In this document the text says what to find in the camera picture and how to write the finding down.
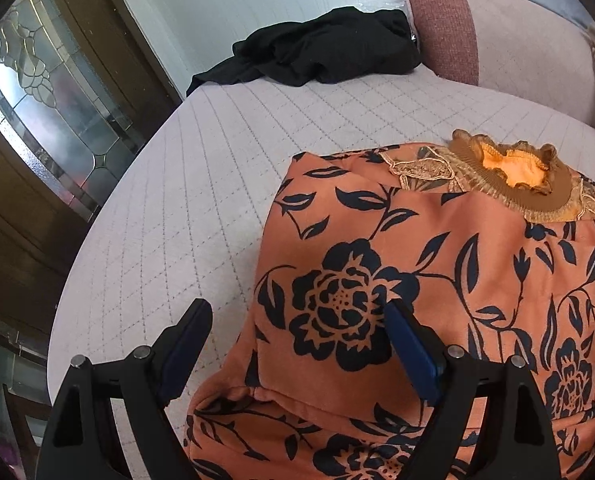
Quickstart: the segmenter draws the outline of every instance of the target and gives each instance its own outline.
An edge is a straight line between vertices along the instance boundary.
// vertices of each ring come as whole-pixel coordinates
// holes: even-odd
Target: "orange dress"
[[[522,355],[562,477],[579,476],[595,454],[595,183],[550,145],[461,130],[448,148],[293,158],[244,329],[190,404],[184,446],[200,475],[396,478],[433,409],[386,336],[392,298],[446,345]],[[484,403],[452,477],[465,475]]]

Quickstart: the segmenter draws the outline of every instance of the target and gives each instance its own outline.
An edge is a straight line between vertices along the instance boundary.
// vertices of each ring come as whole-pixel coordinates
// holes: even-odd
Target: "pink fabric panel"
[[[546,105],[595,128],[595,69],[584,31],[528,0],[467,1],[477,34],[480,86]]]
[[[478,84],[477,39],[466,0],[409,0],[424,65],[440,77]]]

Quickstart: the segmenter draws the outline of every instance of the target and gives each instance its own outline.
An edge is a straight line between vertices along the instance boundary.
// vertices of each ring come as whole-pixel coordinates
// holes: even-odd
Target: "black garment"
[[[290,86],[311,79],[337,83],[369,73],[404,74],[421,62],[401,10],[341,7],[310,22],[260,28],[232,46],[229,57],[196,74],[190,95],[206,81],[234,84],[268,76]]]

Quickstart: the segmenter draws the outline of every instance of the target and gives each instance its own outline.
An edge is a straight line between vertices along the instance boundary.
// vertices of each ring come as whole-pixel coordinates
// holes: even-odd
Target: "stained glass window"
[[[16,0],[0,22],[0,132],[87,221],[144,145],[53,0]]]

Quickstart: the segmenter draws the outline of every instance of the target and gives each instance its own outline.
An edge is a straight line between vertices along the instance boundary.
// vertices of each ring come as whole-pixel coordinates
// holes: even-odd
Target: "metal screw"
[[[527,365],[527,362],[524,361],[524,358],[521,355],[514,355],[511,358],[511,364],[517,368],[523,368]]]
[[[135,359],[146,359],[151,354],[151,347],[148,345],[138,346],[133,350],[133,357]]]
[[[464,349],[459,345],[451,345],[449,347],[449,355],[455,359],[461,359],[464,357]]]
[[[71,359],[71,366],[73,368],[81,368],[84,366],[84,363],[87,362],[87,358],[84,355],[77,354]]]

